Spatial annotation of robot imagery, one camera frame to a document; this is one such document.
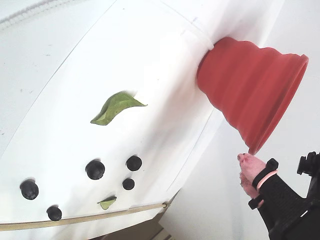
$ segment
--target finger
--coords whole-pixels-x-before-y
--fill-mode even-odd
[[[266,164],[261,161],[259,158],[249,154],[239,154],[237,156],[242,173],[252,184],[255,177],[266,167]]]
[[[240,179],[241,179],[241,186],[243,187],[243,190],[245,191],[245,193],[249,195],[252,199],[255,199],[259,195],[259,193],[250,184],[249,180],[246,178],[243,172],[240,172]]]

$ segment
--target green leaf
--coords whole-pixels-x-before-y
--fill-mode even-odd
[[[105,200],[98,202],[98,204],[100,204],[103,210],[107,210],[116,200],[116,196],[110,196],[107,197]]]
[[[90,123],[97,125],[108,125],[119,113],[123,110],[131,107],[145,107],[147,105],[142,104],[138,100],[134,99],[127,92],[118,92],[105,102],[100,113],[91,120]]]

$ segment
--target red ridged cone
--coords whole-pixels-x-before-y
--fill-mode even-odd
[[[225,37],[202,59],[197,84],[254,155],[285,113],[308,61]]]

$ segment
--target tan strap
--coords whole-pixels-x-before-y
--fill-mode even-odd
[[[129,208],[128,210],[123,211],[114,211],[114,212],[107,212],[98,215],[91,215],[91,216],[81,216],[81,217],[74,217],[74,218],[66,218],[61,219],[59,221],[31,221],[31,222],[17,222],[17,223],[2,223],[0,224],[0,232],[1,231],[13,231],[13,230],[23,230],[23,229],[39,229],[39,228],[47,228],[47,227],[54,227],[54,226],[62,226],[62,225],[69,225],[69,224],[78,224],[84,222],[90,222],[95,220],[101,219],[108,219],[128,214],[139,213],[151,209],[159,209],[159,208],[166,208],[168,205],[167,203],[157,203],[145,206],[137,206]]]

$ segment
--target pink wristband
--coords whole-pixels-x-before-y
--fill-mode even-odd
[[[265,177],[262,178],[261,181],[257,184],[256,190],[259,192],[261,186],[265,183],[265,181],[267,181],[268,178],[272,177],[273,175],[275,175],[275,174],[277,174],[277,173],[278,173],[278,170],[274,170],[274,171],[272,171],[272,172],[269,172],[267,175],[265,175]]]

